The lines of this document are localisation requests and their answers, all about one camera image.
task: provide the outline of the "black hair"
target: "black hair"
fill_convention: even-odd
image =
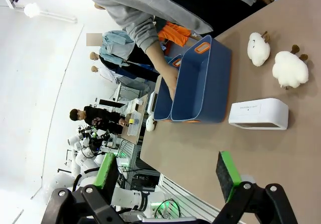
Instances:
[[[72,120],[72,121],[77,121],[78,120],[78,110],[76,110],[75,108],[73,110],[70,111],[70,114],[69,114],[69,118]]]

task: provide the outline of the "blue plastic container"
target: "blue plastic container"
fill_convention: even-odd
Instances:
[[[173,67],[180,67],[180,60],[182,55],[179,54],[173,58],[169,64]],[[167,87],[164,79],[160,83],[158,90],[158,96],[156,100],[155,110],[154,110],[154,119],[156,121],[171,121],[171,110],[172,110],[173,101],[170,96],[169,88]]]
[[[231,50],[206,36],[183,56],[171,111],[173,121],[224,120],[231,71]]]

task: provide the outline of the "gray pants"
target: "gray pants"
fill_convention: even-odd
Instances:
[[[125,87],[130,87],[136,90],[143,91],[144,93],[147,93],[149,91],[149,85],[143,82],[139,82],[135,79],[131,79],[129,77],[120,77],[118,78],[118,81],[121,82],[121,85]]]

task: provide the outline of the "white shirt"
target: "white shirt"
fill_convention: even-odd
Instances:
[[[98,69],[98,73],[100,76],[105,78],[106,80],[118,84],[118,78],[122,77],[122,75],[115,73],[112,70],[109,70],[106,67],[101,67]]]

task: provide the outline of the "stuffed animal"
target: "stuffed animal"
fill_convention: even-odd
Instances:
[[[300,84],[306,83],[309,78],[307,65],[304,63],[308,55],[302,54],[297,57],[300,48],[297,45],[292,46],[292,50],[282,51],[276,54],[275,64],[273,65],[273,77],[277,78],[281,87],[299,87]]]
[[[250,35],[250,40],[247,45],[247,55],[257,67],[262,66],[270,56],[269,40],[270,35],[268,32],[264,32],[263,35],[253,32]]]

